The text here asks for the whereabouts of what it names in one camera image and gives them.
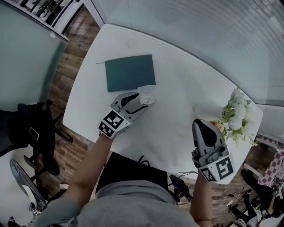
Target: white wall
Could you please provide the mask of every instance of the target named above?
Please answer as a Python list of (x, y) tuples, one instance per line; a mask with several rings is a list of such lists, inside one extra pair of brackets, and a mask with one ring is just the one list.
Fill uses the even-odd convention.
[(259, 133), (284, 142), (284, 107), (271, 105), (258, 105), (263, 111)]
[(26, 164), (24, 155), (28, 157), (32, 155), (30, 146), (11, 151), (0, 157), (0, 223), (4, 226), (11, 216), (21, 226), (27, 225), (33, 218), (32, 213), (27, 210), (30, 200), (18, 186), (9, 164), (10, 159), (13, 158), (29, 176), (33, 176), (34, 170)]

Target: electronic device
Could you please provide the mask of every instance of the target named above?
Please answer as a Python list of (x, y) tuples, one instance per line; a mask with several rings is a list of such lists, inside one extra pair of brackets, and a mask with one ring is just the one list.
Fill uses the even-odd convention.
[(170, 175), (170, 180), (172, 181), (172, 184), (174, 186), (174, 192), (169, 192), (175, 198), (175, 200), (177, 202), (180, 202), (180, 198), (185, 197), (189, 202), (191, 202), (192, 196), (190, 195), (189, 188), (185, 185), (185, 182), (175, 175)]

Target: wire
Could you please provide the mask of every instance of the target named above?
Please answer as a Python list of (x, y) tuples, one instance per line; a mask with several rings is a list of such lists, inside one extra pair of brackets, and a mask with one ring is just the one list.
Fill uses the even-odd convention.
[(233, 200), (232, 204), (239, 198), (239, 196), (240, 196), (241, 193), (240, 193), (240, 192), (236, 192), (235, 194), (233, 194), (233, 196), (227, 195), (228, 197), (235, 198), (235, 199)]
[(185, 204), (190, 204), (190, 203), (191, 203), (191, 202), (188, 202), (188, 203), (184, 203), (184, 204), (182, 204), (182, 203), (181, 203), (181, 204), (180, 204), (179, 206), (181, 206), (181, 205), (185, 205)]
[[(257, 194), (257, 196), (258, 196), (258, 197), (261, 196), (262, 198), (265, 198), (265, 197), (263, 197), (261, 194)], [(269, 196), (269, 197), (273, 198), (274, 196)]]
[(187, 176), (187, 175), (189, 175), (189, 174), (191, 174), (191, 173), (196, 173), (196, 174), (198, 174), (197, 172), (195, 172), (195, 171), (189, 171), (189, 172), (178, 172), (177, 174), (179, 174), (179, 173), (182, 173), (178, 178), (181, 178), (182, 176)]
[(224, 198), (229, 198), (229, 196), (226, 196), (226, 197), (222, 197), (222, 198), (220, 198), (219, 200), (217, 200), (215, 203), (213, 203), (213, 204), (216, 204), (216, 203), (218, 203), (220, 200), (222, 200), (222, 199), (224, 199)]

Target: person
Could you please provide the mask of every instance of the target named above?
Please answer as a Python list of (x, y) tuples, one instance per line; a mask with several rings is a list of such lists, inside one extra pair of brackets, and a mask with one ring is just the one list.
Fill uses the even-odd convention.
[(256, 215), (256, 212), (254, 211), (251, 203), (249, 202), (249, 195), (250, 195), (251, 191), (252, 190), (250, 189), (243, 195), (244, 203), (245, 203), (245, 206), (247, 207), (247, 210), (248, 210), (248, 215), (240, 212), (237, 209), (237, 204), (230, 207), (229, 212), (231, 211), (237, 218), (242, 219), (245, 222), (246, 226), (256, 227), (256, 225), (258, 223), (257, 215)]
[[(175, 205), (167, 173), (143, 164), (148, 161), (112, 153), (100, 176), (112, 143), (104, 134), (99, 136), (66, 192), (49, 203), (35, 227), (212, 226), (212, 186), (202, 173), (198, 173), (187, 213)], [(89, 201), (99, 176), (96, 199)]]
[[(241, 171), (241, 176), (244, 181), (259, 195), (259, 201), (261, 203), (260, 210), (266, 210), (267, 217), (278, 218), (284, 212), (284, 204), (279, 196), (275, 197), (275, 190), (271, 187), (258, 184), (257, 179), (253, 177), (253, 172)], [(273, 204), (273, 212), (269, 213), (269, 207)]]

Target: wooden floor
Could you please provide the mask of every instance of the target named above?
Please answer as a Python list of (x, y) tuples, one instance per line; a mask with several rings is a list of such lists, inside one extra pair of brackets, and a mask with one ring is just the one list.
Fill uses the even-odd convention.
[[(51, 106), (53, 117), (58, 116), (65, 110), (76, 75), (98, 32), (98, 25), (93, 20), (87, 9), (83, 7), (65, 33), (65, 35), (69, 38), (69, 42), (59, 62), (49, 97), (49, 99), (53, 102), (53, 105)], [(54, 158), (60, 167), (60, 175), (55, 177), (46, 172), (40, 176), (41, 185), (49, 190), (50, 196), (59, 191), (59, 184), (61, 182), (68, 183), (70, 181), (71, 176), (80, 162), (84, 159), (91, 145), (90, 141), (64, 127), (62, 122), (59, 123), (58, 127), (64, 132), (70, 134), (74, 141), (72, 144), (69, 144), (62, 140), (59, 136), (56, 136)], [(246, 158), (246, 162), (250, 163), (250, 165), (256, 169), (260, 168), (265, 170), (272, 157), (273, 154), (265, 151), (263, 148), (253, 147)], [(186, 183), (188, 184), (190, 193), (192, 194), (194, 181), (187, 180)], [(249, 189), (249, 187), (242, 180), (240, 170), (229, 185), (213, 184), (212, 196), (214, 226), (225, 227), (233, 220), (233, 217), (228, 213), (228, 209), (226, 207), (226, 204), (229, 203), (232, 198), (227, 198), (226, 195), (237, 193), (236, 197), (241, 199), (241, 195), (247, 189)], [(186, 202), (187, 200), (182, 200), (181, 208), (189, 211), (190, 204), (186, 204)], [(239, 208), (241, 210), (244, 209), (242, 202), (239, 203)]]

